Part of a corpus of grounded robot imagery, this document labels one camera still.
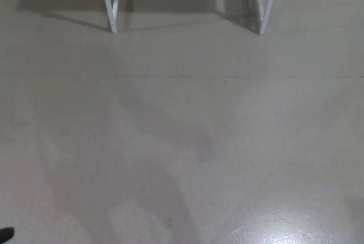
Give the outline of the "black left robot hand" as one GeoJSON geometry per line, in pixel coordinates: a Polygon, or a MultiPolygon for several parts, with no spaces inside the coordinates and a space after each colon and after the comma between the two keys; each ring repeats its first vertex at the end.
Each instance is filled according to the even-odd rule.
{"type": "Polygon", "coordinates": [[[14,237],[15,229],[13,227],[6,227],[0,229],[0,244],[6,243],[14,237]]]}

